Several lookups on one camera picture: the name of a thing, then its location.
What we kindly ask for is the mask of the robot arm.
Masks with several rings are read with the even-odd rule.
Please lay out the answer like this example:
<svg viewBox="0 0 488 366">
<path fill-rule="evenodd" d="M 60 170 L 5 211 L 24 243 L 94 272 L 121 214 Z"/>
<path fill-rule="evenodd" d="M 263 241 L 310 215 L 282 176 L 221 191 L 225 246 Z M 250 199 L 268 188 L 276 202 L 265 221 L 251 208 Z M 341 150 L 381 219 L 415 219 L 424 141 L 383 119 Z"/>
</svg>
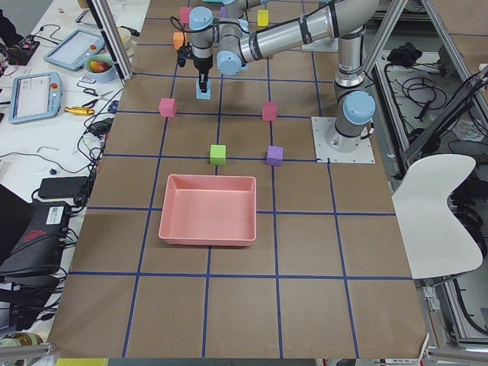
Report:
<svg viewBox="0 0 488 366">
<path fill-rule="evenodd" d="M 252 62 L 295 47 L 332 38 L 338 41 L 335 96 L 339 116 L 326 132 L 336 151 L 350 152 L 359 141 L 374 112 L 374 99 L 363 89 L 366 72 L 363 42 L 366 23 L 374 15 L 376 1 L 321 1 L 314 11 L 260 30 L 250 30 L 244 18 L 259 1 L 225 1 L 226 17 L 216 18 L 206 7 L 189 13 L 190 42 L 178 49 L 177 62 L 192 60 L 198 71 L 197 91 L 209 89 L 208 75 L 216 66 L 223 75 L 235 75 Z"/>
<path fill-rule="evenodd" d="M 269 0 L 218 0 L 225 8 L 228 18 L 242 18 L 244 14 L 252 8 L 265 5 Z"/>
</svg>

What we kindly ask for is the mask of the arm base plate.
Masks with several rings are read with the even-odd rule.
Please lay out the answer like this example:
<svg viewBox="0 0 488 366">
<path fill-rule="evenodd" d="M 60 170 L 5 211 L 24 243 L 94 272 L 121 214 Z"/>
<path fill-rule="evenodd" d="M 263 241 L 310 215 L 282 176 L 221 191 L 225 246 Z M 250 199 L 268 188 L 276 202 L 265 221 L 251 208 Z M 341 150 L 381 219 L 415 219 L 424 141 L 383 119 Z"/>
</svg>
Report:
<svg viewBox="0 0 488 366">
<path fill-rule="evenodd" d="M 371 139 L 365 127 L 359 136 L 345 137 L 336 130 L 335 117 L 311 117 L 316 161 L 374 164 Z"/>
<path fill-rule="evenodd" d="M 322 53 L 337 53 L 338 40 L 331 38 L 323 38 L 312 43 L 301 46 L 302 51 L 322 52 Z"/>
</svg>

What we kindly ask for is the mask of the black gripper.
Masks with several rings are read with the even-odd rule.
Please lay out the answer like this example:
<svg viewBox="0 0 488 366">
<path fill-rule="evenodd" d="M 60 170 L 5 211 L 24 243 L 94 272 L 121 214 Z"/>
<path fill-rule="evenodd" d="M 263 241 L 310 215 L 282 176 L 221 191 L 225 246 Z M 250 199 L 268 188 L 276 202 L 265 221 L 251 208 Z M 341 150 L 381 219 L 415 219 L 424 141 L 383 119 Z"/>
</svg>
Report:
<svg viewBox="0 0 488 366">
<path fill-rule="evenodd" d="M 208 92 L 208 75 L 212 69 L 212 56 L 206 58 L 195 57 L 193 59 L 194 67 L 198 70 L 199 76 L 197 81 L 197 90 L 200 93 Z"/>
</svg>

